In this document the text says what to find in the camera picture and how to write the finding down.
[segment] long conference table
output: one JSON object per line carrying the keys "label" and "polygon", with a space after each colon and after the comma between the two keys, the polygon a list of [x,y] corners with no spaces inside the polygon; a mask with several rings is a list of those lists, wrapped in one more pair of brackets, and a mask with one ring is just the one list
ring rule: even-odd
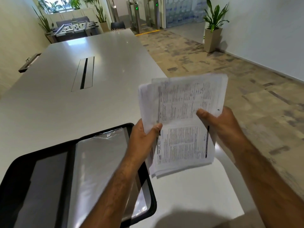
{"label": "long conference table", "polygon": [[[0,100],[0,181],[22,155],[135,124],[138,86],[164,77],[129,29],[50,45]],[[156,212],[133,228],[211,228],[256,210],[218,145],[213,164],[150,179]]]}

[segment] patterned carpet floor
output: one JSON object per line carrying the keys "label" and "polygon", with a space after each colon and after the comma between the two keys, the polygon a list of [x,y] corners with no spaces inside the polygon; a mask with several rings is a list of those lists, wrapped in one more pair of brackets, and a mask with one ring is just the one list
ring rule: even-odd
{"label": "patterned carpet floor", "polygon": [[138,39],[167,77],[226,73],[225,105],[252,143],[304,199],[304,84],[222,52],[207,53],[203,44],[166,30]]}

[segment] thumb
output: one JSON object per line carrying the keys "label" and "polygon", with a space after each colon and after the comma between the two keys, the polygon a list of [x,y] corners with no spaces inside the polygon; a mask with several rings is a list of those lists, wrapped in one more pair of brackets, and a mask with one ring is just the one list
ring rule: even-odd
{"label": "thumb", "polygon": [[199,117],[200,120],[205,120],[209,122],[212,126],[216,125],[217,118],[212,114],[210,114],[209,112],[203,109],[198,109],[196,111],[196,115]]}
{"label": "thumb", "polygon": [[159,136],[159,132],[161,131],[163,124],[157,123],[155,124],[150,132],[146,136],[147,143],[151,146],[156,138]]}

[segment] forearm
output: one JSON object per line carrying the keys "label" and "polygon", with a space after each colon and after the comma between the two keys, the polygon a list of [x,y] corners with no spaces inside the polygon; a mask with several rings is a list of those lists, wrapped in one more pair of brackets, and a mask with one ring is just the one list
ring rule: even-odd
{"label": "forearm", "polygon": [[304,203],[268,160],[243,139],[232,147],[247,187],[267,228],[304,227]]}
{"label": "forearm", "polygon": [[119,228],[137,166],[125,157],[81,228]]}

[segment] window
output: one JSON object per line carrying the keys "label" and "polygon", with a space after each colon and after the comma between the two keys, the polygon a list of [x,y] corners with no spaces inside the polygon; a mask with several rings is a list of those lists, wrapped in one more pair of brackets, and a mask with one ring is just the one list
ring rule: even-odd
{"label": "window", "polygon": [[46,13],[60,13],[72,10],[69,0],[38,0]]}

